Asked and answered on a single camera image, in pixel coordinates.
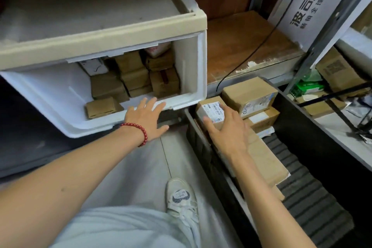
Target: black cable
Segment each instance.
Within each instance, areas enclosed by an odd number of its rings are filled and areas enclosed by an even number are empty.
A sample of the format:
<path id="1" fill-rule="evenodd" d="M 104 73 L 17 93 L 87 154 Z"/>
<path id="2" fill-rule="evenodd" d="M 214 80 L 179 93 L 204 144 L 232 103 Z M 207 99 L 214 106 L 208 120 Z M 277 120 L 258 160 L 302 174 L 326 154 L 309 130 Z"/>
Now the black cable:
<path id="1" fill-rule="evenodd" d="M 245 58 L 244 59 L 244 61 L 243 62 L 241 62 L 237 67 L 235 67 L 233 70 L 231 70 L 231 72 L 229 72 L 226 76 L 224 76 L 223 78 L 222 78 L 222 80 L 218 83 L 218 85 L 217 85 L 217 88 L 216 88 L 216 92 L 217 92 L 217 90 L 218 90 L 218 87 L 220 86 L 220 84 L 221 84 L 221 82 L 224 80 L 224 79 L 226 79 L 232 72 L 234 72 L 237 68 L 239 68 L 241 65 L 243 65 L 250 57 L 252 57 L 252 55 L 254 54 L 254 53 L 256 53 L 257 52 L 257 50 L 261 47 L 261 46 L 263 46 L 263 44 L 265 44 L 265 42 L 269 39 L 269 37 L 272 35 L 272 33 L 274 32 L 274 30 L 276 30 L 276 28 L 279 26 L 279 24 L 281 23 L 281 21 L 283 20 L 283 18 L 284 18 L 284 16 L 285 16 L 285 14 L 287 13 L 287 11 L 288 11 L 288 9 L 289 9 L 289 7 L 291 6 L 291 4 L 292 4 L 292 2 L 293 2 L 293 0 L 291 0 L 290 1 L 290 3 L 288 4 L 288 6 L 287 6 L 287 8 L 286 8 L 286 10 L 284 11 L 284 13 L 283 13 L 283 15 L 281 16 L 281 18 L 279 19 L 279 22 L 275 25 L 275 27 L 273 28 L 273 30 L 267 35 L 267 37 L 263 40 L 263 42 L 247 57 L 247 58 Z"/>

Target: white pants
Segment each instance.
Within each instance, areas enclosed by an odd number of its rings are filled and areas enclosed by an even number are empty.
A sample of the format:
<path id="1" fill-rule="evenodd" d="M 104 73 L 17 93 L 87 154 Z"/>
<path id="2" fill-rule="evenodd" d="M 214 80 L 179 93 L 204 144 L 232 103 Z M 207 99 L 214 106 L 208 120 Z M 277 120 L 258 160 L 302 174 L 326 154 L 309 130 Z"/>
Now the white pants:
<path id="1" fill-rule="evenodd" d="M 191 229 L 167 213 L 137 206 L 82 211 L 59 234 L 53 248 L 197 248 Z"/>

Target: black plastic bin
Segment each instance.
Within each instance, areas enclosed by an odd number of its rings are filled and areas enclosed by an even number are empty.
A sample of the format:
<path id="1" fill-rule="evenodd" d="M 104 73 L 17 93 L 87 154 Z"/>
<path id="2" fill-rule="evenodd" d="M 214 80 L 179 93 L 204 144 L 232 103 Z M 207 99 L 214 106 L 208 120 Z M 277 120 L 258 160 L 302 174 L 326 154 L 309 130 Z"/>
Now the black plastic bin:
<path id="1" fill-rule="evenodd" d="M 275 134 L 263 140 L 291 173 L 278 185 L 283 204 L 317 247 L 370 247 L 372 172 L 280 90 L 273 107 Z M 242 243 L 260 247 L 239 189 L 194 121 L 195 106 L 185 114 L 187 138 Z"/>

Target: shoe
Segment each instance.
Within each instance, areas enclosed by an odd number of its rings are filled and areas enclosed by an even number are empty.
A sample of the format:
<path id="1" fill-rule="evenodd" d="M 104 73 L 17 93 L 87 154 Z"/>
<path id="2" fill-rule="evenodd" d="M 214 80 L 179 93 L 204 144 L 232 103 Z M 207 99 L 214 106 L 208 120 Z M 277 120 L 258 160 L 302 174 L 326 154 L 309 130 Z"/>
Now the shoe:
<path id="1" fill-rule="evenodd" d="M 191 229 L 196 246 L 200 247 L 198 203 L 192 187 L 180 178 L 173 178 L 167 183 L 166 198 L 167 213 Z"/>

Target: hand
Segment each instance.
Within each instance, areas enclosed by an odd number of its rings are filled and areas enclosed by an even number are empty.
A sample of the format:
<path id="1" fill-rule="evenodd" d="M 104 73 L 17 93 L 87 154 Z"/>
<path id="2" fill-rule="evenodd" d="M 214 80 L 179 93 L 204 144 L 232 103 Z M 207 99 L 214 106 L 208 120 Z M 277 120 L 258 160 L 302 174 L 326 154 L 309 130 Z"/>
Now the hand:
<path id="1" fill-rule="evenodd" d="M 217 130 L 208 117 L 203 122 L 214 145 L 228 158 L 233 155 L 248 153 L 248 126 L 243 122 L 238 112 L 226 105 L 220 105 L 225 114 L 224 125 Z"/>
<path id="2" fill-rule="evenodd" d="M 147 141 L 151 141 L 165 133 L 169 129 L 169 126 L 165 125 L 161 128 L 157 128 L 159 114 L 164 109 L 166 103 L 160 103 L 155 107 L 154 110 L 152 110 L 156 102 L 156 97 L 149 100 L 147 104 L 146 101 L 147 98 L 142 99 L 136 110 L 134 107 L 130 106 L 125 114 L 124 122 L 139 124 L 142 126 L 147 133 Z M 123 126 L 121 128 L 127 128 L 128 131 L 137 130 L 137 133 L 141 134 L 140 137 L 143 141 L 143 134 L 141 130 L 131 126 Z"/>

